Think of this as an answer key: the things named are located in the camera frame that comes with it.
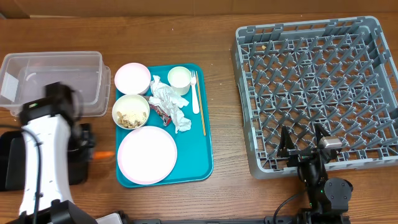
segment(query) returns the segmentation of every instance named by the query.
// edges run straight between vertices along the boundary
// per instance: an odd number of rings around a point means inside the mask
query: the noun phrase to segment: white plastic fork
[[[199,113],[199,103],[197,97],[197,89],[195,88],[197,84],[197,76],[195,75],[195,71],[191,71],[191,86],[192,86],[192,110],[194,114]]]

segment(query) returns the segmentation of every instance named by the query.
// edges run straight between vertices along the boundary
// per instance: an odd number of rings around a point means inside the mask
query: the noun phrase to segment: bowl with food scraps
[[[113,105],[112,118],[120,128],[133,130],[146,124],[149,111],[148,101],[141,95],[124,95]]]

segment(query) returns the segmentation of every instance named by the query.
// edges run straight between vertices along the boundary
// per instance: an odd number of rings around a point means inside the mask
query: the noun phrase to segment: wooden table
[[[94,217],[124,210],[131,218],[162,220],[262,218],[273,215],[289,196],[302,189],[296,177],[256,180],[249,173],[243,139],[242,109],[234,83],[230,48],[240,26],[308,21],[359,14],[267,14],[210,17],[109,17],[86,19],[23,19],[0,21],[0,58],[14,52],[95,50],[102,53],[112,75],[125,63],[167,65],[193,62],[201,66],[210,114],[215,168],[208,180],[186,184],[125,189],[115,176],[115,159],[94,161],[83,185],[71,187],[75,203]],[[397,13],[374,14],[398,58]],[[115,150],[115,125],[108,113],[87,118],[98,151]],[[7,110],[0,123],[18,124]],[[396,223],[396,167],[344,170],[330,176],[354,185],[349,203],[353,223]],[[18,215],[22,192],[0,193],[0,223]],[[306,202],[289,203],[280,214],[293,215]]]

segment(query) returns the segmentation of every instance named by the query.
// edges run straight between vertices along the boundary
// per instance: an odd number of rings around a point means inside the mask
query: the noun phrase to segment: plastic storage bin
[[[343,142],[326,169],[398,163],[397,69],[374,17],[240,27],[231,51],[251,174],[297,175],[277,157],[282,126],[297,149],[314,124]]]
[[[69,85],[81,93],[83,116],[103,116],[106,113],[111,71],[104,65],[99,52],[7,55],[0,70],[0,107],[17,116],[22,104],[43,97],[43,86],[54,82]]]

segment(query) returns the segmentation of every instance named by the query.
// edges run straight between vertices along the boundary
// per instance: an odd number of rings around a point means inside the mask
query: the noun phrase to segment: white bowl
[[[174,67],[169,71],[167,80],[176,93],[185,95],[191,87],[191,71],[183,66]]]
[[[150,71],[140,63],[123,65],[114,76],[116,88],[127,95],[144,95],[150,85]]]
[[[148,121],[150,108],[148,101],[141,95],[124,95],[120,97],[118,100],[116,100],[112,108],[112,118],[114,123],[118,125],[120,128],[126,130],[133,130],[136,128],[125,128],[123,127],[123,125],[118,124],[118,119],[119,119],[118,111],[120,111],[120,113],[122,114],[125,114],[128,111],[135,111],[137,113],[145,112],[147,114],[147,118],[145,122],[143,122],[140,126],[136,127],[139,128],[145,125],[146,122]]]

